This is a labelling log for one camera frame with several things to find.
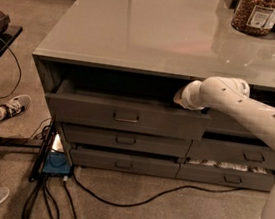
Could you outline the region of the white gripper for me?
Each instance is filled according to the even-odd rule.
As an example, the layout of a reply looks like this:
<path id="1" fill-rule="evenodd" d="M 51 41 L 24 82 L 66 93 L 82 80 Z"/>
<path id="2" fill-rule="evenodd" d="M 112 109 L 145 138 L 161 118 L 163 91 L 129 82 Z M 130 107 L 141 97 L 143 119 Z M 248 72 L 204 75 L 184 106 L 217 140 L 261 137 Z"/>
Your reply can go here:
<path id="1" fill-rule="evenodd" d="M 201 82 L 199 80 L 188 83 L 176 92 L 173 101 L 184 109 L 191 111 L 203 110 L 206 105 L 200 97 L 200 86 Z"/>

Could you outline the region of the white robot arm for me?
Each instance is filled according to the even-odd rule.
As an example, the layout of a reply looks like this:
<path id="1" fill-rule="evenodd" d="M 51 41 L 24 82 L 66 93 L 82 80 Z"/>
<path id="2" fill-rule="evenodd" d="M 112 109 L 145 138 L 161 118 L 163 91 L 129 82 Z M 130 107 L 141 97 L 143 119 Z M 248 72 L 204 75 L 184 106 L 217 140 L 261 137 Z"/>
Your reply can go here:
<path id="1" fill-rule="evenodd" d="M 246 81 L 214 76 L 188 83 L 176 92 L 173 100 L 191 111 L 203 108 L 222 111 L 275 151 L 275 107 L 253 100 L 249 94 Z M 275 185 L 260 219 L 275 219 Z"/>

